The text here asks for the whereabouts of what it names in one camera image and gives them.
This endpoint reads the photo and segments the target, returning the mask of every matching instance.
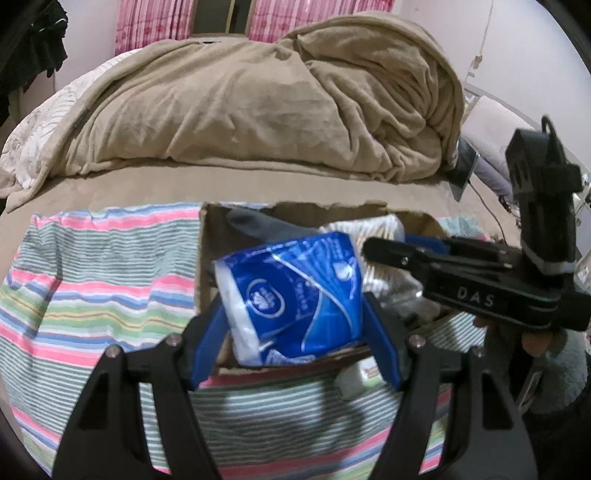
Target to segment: tissue package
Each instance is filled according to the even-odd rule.
[[[236,252],[215,273],[242,365],[308,363],[361,340],[362,274],[345,233]]]

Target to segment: bed sheet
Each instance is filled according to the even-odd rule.
[[[0,369],[24,443],[47,471],[104,349],[153,345],[192,317],[199,210],[198,203],[178,203],[31,218],[0,287]],[[482,234],[468,219],[442,225],[450,233]],[[438,345],[466,349],[483,336],[471,319],[461,314],[428,335]],[[333,386],[335,371],[298,374],[213,377],[191,396],[224,478],[368,476],[400,396],[381,388],[345,402]],[[141,401],[152,463],[166,471],[146,385]],[[442,390],[425,470],[439,461],[448,405],[449,391]]]

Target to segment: fleece blanket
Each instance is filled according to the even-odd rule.
[[[454,163],[463,108],[441,47],[392,14],[331,18],[274,44],[162,41],[85,91],[7,209],[48,176],[137,158],[421,179]]]

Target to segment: white wall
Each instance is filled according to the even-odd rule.
[[[68,15],[68,59],[56,74],[61,89],[115,55],[119,0],[60,0]]]
[[[464,81],[480,49],[490,0],[397,0],[396,3],[400,16],[422,25],[435,37]]]
[[[425,27],[460,79],[482,44],[491,0],[398,0]],[[535,0],[494,0],[483,60],[468,86],[535,122],[547,113],[564,145],[591,171],[591,74],[554,18]]]

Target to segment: gray sock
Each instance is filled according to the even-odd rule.
[[[248,208],[233,208],[226,219],[236,230],[259,239],[264,244],[318,235],[318,230],[314,228],[293,225]]]

